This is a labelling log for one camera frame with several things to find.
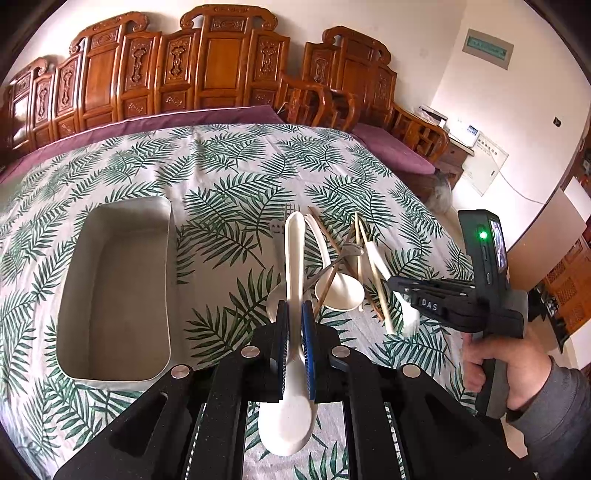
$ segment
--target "human hand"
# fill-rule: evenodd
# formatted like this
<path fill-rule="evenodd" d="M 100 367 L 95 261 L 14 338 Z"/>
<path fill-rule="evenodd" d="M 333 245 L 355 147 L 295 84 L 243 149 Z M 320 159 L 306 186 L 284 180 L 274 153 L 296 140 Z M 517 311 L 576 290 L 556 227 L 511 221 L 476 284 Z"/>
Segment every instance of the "human hand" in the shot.
<path fill-rule="evenodd" d="M 510 410 L 527 407 L 548 380 L 552 361 L 527 326 L 525 338 L 521 340 L 495 335 L 473 340 L 471 333 L 462 333 L 462 339 L 464 385 L 469 391 L 478 393 L 482 389 L 486 377 L 481 365 L 486 358 L 507 363 L 507 408 Z"/>

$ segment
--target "white rectangular tray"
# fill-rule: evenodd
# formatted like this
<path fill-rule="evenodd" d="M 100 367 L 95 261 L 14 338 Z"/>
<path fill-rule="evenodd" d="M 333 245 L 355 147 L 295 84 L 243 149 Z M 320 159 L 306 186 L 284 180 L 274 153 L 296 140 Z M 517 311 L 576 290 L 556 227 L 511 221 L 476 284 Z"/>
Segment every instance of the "white rectangular tray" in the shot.
<path fill-rule="evenodd" d="M 95 388 L 144 390 L 182 360 L 170 202 L 100 205 L 78 237 L 57 324 L 64 373 Z"/>

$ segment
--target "gray sleeve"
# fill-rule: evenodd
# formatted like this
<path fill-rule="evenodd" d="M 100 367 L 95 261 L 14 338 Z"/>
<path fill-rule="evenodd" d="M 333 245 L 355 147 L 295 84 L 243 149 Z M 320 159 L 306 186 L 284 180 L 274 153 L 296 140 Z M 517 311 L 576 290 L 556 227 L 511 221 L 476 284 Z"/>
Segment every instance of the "gray sleeve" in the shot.
<path fill-rule="evenodd" d="M 591 393 L 579 370 L 560 368 L 552 360 L 550 376 L 534 401 L 523 413 L 510 411 L 507 421 L 524 434 L 542 480 L 571 478 L 566 470 L 589 461 Z"/>

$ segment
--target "wall sign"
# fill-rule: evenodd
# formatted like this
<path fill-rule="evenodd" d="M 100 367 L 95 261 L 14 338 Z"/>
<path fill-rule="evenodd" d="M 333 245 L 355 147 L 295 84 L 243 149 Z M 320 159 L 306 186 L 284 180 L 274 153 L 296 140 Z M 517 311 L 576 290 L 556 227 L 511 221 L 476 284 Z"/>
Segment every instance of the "wall sign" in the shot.
<path fill-rule="evenodd" d="M 470 28 L 462 51 L 508 70 L 513 45 L 500 38 Z"/>

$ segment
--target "metal bolt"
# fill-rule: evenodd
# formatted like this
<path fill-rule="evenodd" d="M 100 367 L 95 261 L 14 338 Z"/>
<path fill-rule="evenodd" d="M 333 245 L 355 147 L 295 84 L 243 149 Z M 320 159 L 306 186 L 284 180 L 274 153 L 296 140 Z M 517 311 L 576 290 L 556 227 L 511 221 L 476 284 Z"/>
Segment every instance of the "metal bolt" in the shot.
<path fill-rule="evenodd" d="M 332 349 L 332 354 L 336 358 L 347 358 L 351 354 L 351 351 L 344 345 L 339 345 Z"/>
<path fill-rule="evenodd" d="M 244 347 L 240 353 L 242 354 L 242 356 L 244 358 L 255 358 L 257 356 L 259 356 L 259 353 L 261 353 L 261 351 L 258 349 L 258 347 L 254 346 L 254 345 L 248 345 L 246 347 Z"/>
<path fill-rule="evenodd" d="M 173 367 L 170 374 L 173 378 L 185 378 L 189 374 L 189 371 L 187 365 L 177 365 L 176 367 Z"/>
<path fill-rule="evenodd" d="M 421 374 L 421 369 L 414 364 L 404 365 L 402 373 L 408 378 L 417 378 Z"/>

